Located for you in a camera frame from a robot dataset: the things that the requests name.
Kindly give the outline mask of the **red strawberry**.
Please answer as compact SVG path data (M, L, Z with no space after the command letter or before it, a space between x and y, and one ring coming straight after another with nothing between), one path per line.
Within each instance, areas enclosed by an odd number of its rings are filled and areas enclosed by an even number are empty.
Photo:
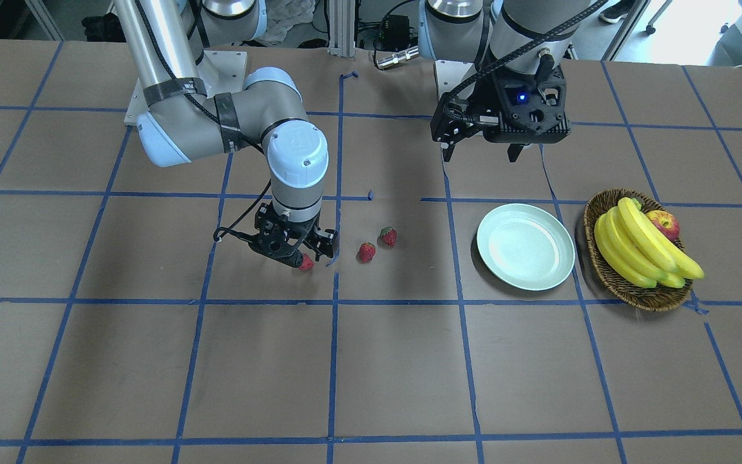
M314 262L308 255L303 255L301 257L301 264L298 268L300 271L310 271L314 267Z
M371 242L365 242L360 244L357 256L360 262L362 262L363 264L367 264L368 262L371 262L373 260L375 253L375 244L372 244Z
M380 230L380 241L388 247L394 247L397 242L397 230L394 227L385 227Z

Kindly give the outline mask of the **pale green plate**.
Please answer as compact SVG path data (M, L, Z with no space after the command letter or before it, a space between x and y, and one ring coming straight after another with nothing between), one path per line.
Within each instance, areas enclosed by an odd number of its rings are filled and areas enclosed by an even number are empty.
M575 244L564 224L529 204L506 204L488 212L478 224L476 244L500 281L527 291L557 287L575 264Z

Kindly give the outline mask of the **yellow banana bunch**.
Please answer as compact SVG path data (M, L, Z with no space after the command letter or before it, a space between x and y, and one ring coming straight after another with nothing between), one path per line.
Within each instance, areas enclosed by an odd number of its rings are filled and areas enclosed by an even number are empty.
M703 279L704 270L678 240L671 242L641 209L636 198L621 198L595 223L595 244L605 261L628 282L653 289L682 288L684 281Z

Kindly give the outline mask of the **red apple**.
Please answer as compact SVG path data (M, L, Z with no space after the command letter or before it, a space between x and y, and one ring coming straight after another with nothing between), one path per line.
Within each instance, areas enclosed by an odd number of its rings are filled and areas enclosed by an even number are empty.
M662 209L654 209L654 211L647 212L647 219L651 221L656 228L668 238L669 241L677 241L680 237L680 223L677 218Z

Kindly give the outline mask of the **woven wicker basket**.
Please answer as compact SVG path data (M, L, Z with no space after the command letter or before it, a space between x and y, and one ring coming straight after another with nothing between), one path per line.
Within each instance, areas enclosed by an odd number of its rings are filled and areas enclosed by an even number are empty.
M644 213L650 211L665 211L666 208L654 198L629 188L610 188L596 193L584 206L581 219L575 226L579 237L579 249L585 253L581 264L585 265L585 279L594 279L598 285L603 285L610 293L633 307L644 311L670 311L680 307L691 297L693 281L686 279L684 286L679 289L665 287L658 284L653 289L637 287L620 276L601 255L595 244L595 223L601 214L607 212L624 197L636 198L641 202Z

